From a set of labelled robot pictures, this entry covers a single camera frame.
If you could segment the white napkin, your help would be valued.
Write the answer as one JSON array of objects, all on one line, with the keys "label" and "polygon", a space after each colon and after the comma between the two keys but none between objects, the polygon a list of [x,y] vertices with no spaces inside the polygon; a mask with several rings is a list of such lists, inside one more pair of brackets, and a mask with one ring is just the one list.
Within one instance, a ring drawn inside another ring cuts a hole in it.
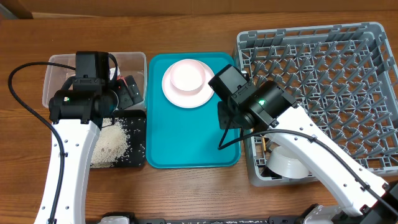
[{"label": "white napkin", "polygon": [[116,80],[119,80],[121,78],[121,71],[119,67],[112,67],[109,69],[109,79],[112,82],[115,82]]}]

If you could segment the grey bowl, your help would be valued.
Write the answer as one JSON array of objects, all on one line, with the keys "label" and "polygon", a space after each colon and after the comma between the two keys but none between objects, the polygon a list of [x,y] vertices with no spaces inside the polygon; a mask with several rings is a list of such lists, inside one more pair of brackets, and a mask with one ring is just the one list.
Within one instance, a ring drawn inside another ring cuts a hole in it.
[{"label": "grey bowl", "polygon": [[282,146],[272,150],[267,167],[274,173],[290,179],[302,179],[310,173],[290,150]]}]

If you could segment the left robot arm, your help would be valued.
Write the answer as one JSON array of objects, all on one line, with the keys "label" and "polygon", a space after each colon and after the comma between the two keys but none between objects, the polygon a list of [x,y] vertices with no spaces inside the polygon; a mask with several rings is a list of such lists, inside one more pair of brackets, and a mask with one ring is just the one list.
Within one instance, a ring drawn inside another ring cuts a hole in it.
[{"label": "left robot arm", "polygon": [[115,55],[80,51],[75,75],[49,101],[52,150],[36,223],[84,223],[91,158],[103,120],[140,103],[134,80],[119,77]]}]

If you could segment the wooden chopstick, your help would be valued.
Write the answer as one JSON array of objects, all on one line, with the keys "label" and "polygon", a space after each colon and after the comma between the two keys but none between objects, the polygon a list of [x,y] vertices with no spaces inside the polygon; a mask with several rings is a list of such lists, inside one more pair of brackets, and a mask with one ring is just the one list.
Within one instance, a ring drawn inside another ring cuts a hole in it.
[{"label": "wooden chopstick", "polygon": [[262,149],[263,149],[264,153],[266,153],[267,152],[266,139],[265,138],[261,138],[261,143],[262,143]]}]

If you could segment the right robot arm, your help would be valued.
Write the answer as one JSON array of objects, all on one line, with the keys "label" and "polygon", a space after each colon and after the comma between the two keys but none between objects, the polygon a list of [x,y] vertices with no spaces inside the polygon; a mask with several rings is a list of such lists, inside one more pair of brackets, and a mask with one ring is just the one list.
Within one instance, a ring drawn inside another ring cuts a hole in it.
[{"label": "right robot arm", "polygon": [[397,223],[397,182],[388,183],[356,162],[276,82],[256,86],[227,65],[208,84],[220,97],[229,122],[251,131],[222,142],[219,149],[265,135],[291,150],[338,202],[330,207],[313,204],[296,223]]}]

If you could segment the pink round plate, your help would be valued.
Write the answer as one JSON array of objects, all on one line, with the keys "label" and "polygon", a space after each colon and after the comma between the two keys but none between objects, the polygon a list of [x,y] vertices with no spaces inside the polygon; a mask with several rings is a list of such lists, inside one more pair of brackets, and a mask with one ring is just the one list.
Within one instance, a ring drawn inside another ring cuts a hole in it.
[{"label": "pink round plate", "polygon": [[205,63],[199,61],[205,69],[205,81],[203,85],[195,91],[181,91],[176,89],[170,81],[170,71],[172,64],[164,73],[162,78],[162,90],[165,97],[174,105],[181,108],[196,108],[204,105],[211,99],[214,94],[213,89],[209,86],[208,82],[214,77],[212,69]]}]

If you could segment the pink small bowl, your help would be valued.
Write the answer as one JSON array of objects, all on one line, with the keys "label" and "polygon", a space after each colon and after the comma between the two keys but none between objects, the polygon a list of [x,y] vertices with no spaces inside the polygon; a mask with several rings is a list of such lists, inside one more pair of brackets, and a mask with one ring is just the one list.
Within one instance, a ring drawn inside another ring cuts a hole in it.
[{"label": "pink small bowl", "polygon": [[180,60],[171,68],[170,81],[176,89],[181,91],[198,90],[205,81],[205,69],[197,60]]}]

